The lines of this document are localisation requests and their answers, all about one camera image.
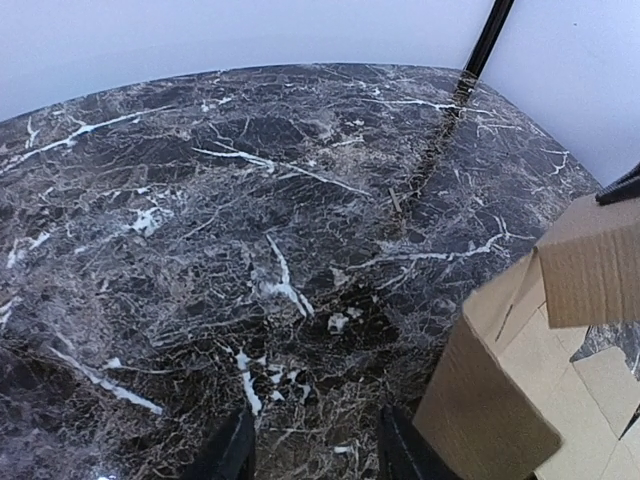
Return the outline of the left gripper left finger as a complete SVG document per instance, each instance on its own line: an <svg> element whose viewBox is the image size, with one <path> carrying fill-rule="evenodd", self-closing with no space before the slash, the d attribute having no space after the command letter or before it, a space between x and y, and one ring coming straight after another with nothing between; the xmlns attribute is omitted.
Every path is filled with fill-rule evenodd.
<svg viewBox="0 0 640 480"><path fill-rule="evenodd" d="M208 438L181 479L251 480L255 462L254 416L248 407L239 407Z"/></svg>

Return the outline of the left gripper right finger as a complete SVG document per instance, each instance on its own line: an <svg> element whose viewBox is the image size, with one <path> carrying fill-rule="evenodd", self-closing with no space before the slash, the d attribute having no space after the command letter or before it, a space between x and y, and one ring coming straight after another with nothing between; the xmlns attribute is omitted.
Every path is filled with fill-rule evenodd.
<svg viewBox="0 0 640 480"><path fill-rule="evenodd" d="M397 407L381 408L378 425L379 479L457 480L412 422Z"/></svg>

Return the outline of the brown cardboard box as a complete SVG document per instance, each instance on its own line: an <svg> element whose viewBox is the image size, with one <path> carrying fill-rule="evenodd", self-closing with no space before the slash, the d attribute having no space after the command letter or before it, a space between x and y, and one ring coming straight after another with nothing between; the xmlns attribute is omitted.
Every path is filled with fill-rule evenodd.
<svg viewBox="0 0 640 480"><path fill-rule="evenodd" d="M639 383L623 351L575 352L639 317L639 203L575 200L465 300L416 412L464 479L635 479Z"/></svg>

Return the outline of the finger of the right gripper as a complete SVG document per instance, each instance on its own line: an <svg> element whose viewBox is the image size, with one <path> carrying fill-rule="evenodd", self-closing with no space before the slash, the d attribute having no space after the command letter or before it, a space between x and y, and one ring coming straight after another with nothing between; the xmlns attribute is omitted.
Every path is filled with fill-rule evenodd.
<svg viewBox="0 0 640 480"><path fill-rule="evenodd" d="M603 188L595 195L599 205L611 205L618 202L635 199L640 195L640 164L629 172Z"/></svg>

